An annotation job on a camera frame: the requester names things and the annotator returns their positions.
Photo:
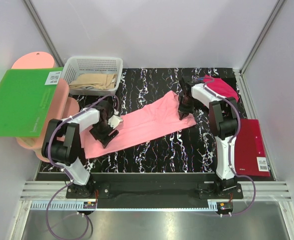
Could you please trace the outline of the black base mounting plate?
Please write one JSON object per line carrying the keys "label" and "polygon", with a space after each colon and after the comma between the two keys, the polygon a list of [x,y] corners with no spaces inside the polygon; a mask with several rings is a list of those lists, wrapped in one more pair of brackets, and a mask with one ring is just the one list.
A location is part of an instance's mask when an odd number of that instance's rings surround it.
{"label": "black base mounting plate", "polygon": [[214,173],[93,173],[86,186],[69,186],[66,198],[111,199],[123,195],[187,195],[205,200],[243,198],[236,178],[222,181]]}

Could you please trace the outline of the light pink t-shirt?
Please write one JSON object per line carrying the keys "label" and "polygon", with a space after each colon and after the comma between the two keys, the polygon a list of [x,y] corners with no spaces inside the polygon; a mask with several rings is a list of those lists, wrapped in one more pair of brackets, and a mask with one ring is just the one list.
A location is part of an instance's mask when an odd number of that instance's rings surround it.
{"label": "light pink t-shirt", "polygon": [[101,157],[196,125],[191,114],[179,119],[178,105],[178,95],[169,91],[142,109],[123,115],[123,121],[117,127],[119,133],[106,148],[93,138],[89,129],[85,130],[81,135],[85,157]]}

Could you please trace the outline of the dark red folder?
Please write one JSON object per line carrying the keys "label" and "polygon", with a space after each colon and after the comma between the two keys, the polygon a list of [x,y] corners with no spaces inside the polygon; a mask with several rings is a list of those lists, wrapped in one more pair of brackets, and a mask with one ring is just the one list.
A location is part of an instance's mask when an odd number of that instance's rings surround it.
{"label": "dark red folder", "polygon": [[259,121],[240,120],[235,142],[235,170],[238,175],[270,177]]}

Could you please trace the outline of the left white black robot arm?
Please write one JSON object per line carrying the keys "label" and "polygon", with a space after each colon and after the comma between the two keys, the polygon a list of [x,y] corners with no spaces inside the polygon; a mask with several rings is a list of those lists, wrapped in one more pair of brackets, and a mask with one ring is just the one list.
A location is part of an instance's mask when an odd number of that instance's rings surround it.
{"label": "left white black robot arm", "polygon": [[99,100],[74,116],[49,120],[41,154],[66,173],[71,182],[68,189],[76,196],[91,198],[98,193],[93,177],[80,160],[80,154],[84,152],[81,133],[90,128],[94,140],[106,148],[119,133],[116,127],[121,121],[107,100]]}

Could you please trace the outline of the black marble pattern mat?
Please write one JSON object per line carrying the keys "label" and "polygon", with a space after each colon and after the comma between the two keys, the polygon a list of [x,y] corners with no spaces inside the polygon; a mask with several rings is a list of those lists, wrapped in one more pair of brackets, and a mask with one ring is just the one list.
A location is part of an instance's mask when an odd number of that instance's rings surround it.
{"label": "black marble pattern mat", "polygon": [[[167,92],[181,93],[179,80],[208,75],[231,78],[232,68],[125,68],[116,95],[122,115],[141,109]],[[80,160],[92,173],[211,173],[216,162],[214,136],[209,129],[208,110],[196,104],[196,125],[107,155]]]}

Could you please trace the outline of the aluminium frame rail front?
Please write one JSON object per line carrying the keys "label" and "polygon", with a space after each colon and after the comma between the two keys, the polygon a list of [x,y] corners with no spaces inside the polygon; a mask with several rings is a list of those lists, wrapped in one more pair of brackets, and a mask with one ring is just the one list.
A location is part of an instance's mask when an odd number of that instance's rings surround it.
{"label": "aluminium frame rail front", "polygon": [[[25,183],[21,198],[48,199],[65,183],[62,181],[28,181]],[[213,189],[213,182],[102,182],[95,183],[102,199],[111,198],[116,194],[182,194],[185,191],[200,190],[199,194],[205,199],[227,199],[218,196]],[[287,185],[282,181],[240,181],[234,190],[234,200],[250,200],[255,196],[256,201],[291,201]]]}

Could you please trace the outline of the magenta folded t-shirt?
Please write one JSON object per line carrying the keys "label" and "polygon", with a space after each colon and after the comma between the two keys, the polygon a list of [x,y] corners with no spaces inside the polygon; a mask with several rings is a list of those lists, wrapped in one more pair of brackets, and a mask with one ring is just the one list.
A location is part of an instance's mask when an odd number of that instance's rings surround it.
{"label": "magenta folded t-shirt", "polygon": [[222,79],[213,78],[213,77],[206,75],[203,80],[205,83],[207,83],[207,86],[212,91],[214,91],[217,94],[220,94],[226,98],[233,97],[236,99],[236,102],[238,102],[239,97],[238,97],[237,92]]}

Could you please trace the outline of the white plastic basket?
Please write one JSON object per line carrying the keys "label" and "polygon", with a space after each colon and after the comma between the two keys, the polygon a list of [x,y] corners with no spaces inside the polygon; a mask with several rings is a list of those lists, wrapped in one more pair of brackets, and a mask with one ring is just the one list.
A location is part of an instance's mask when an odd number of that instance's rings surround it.
{"label": "white plastic basket", "polygon": [[73,56],[64,65],[61,79],[72,95],[115,94],[121,80],[123,60],[118,57]]}

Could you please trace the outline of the green cutting board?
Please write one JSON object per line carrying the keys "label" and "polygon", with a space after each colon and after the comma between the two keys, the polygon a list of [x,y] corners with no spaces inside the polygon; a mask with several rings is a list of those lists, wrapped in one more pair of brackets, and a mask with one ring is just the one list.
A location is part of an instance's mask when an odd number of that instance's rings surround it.
{"label": "green cutting board", "polygon": [[62,68],[10,69],[0,82],[0,137],[38,137]]}

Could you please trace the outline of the beige folded t-shirt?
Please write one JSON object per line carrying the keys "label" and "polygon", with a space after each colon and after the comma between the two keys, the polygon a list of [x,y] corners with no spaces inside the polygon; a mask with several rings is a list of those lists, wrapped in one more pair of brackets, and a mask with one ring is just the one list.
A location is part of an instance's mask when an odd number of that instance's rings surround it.
{"label": "beige folded t-shirt", "polygon": [[109,90],[115,87],[117,74],[86,73],[69,84],[70,89]]}

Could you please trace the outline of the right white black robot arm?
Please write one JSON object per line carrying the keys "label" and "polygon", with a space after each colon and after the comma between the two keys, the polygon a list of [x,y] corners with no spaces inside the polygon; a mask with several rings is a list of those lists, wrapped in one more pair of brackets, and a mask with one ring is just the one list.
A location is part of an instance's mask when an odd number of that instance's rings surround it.
{"label": "right white black robot arm", "polygon": [[235,170],[235,142],[240,132],[240,116],[237,100],[224,96],[209,87],[216,79],[201,77],[193,80],[182,77],[179,84],[182,96],[179,98],[178,114],[182,120],[193,113],[194,102],[204,104],[209,110],[209,127],[216,140],[217,167],[213,192],[219,198],[225,198],[237,187]]}

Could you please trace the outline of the pink oval board upper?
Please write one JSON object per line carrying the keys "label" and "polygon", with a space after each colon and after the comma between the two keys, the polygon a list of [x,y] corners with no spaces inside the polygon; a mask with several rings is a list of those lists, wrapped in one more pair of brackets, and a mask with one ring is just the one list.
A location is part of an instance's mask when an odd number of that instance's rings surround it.
{"label": "pink oval board upper", "polygon": [[[35,51],[16,60],[12,69],[50,69],[55,67],[56,62],[51,54],[44,51]],[[38,137],[18,137],[17,142],[20,146],[35,152],[41,151],[48,123],[51,119],[58,119],[62,116],[68,93],[67,83],[62,80],[57,84],[52,100],[49,100],[48,97],[44,98],[43,104],[47,105],[49,109],[41,129],[41,134]]]}

